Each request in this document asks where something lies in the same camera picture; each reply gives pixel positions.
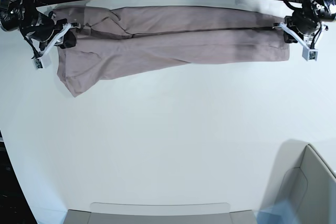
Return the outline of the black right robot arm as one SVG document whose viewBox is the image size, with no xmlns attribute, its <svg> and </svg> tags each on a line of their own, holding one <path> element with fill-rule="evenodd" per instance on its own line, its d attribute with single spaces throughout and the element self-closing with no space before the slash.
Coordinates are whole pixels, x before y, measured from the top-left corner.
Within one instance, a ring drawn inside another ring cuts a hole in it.
<svg viewBox="0 0 336 224">
<path fill-rule="evenodd" d="M 70 23 L 66 18 L 55 20 L 56 14 L 47 15 L 37 10 L 36 0 L 1 0 L 1 29 L 18 30 L 33 51 L 33 59 L 39 60 L 49 53 L 53 46 L 72 48 L 77 39 L 73 29 L 79 23 Z"/>
</svg>

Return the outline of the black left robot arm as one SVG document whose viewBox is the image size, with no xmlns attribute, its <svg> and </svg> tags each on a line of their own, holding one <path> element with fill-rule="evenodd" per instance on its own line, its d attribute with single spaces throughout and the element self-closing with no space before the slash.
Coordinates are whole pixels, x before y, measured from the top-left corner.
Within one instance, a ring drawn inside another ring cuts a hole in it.
<svg viewBox="0 0 336 224">
<path fill-rule="evenodd" d="M 295 7 L 289 0 L 282 0 L 292 10 L 285 17 L 286 26 L 314 49 L 326 22 L 335 21 L 335 0 L 299 0 L 301 7 Z"/>
</svg>

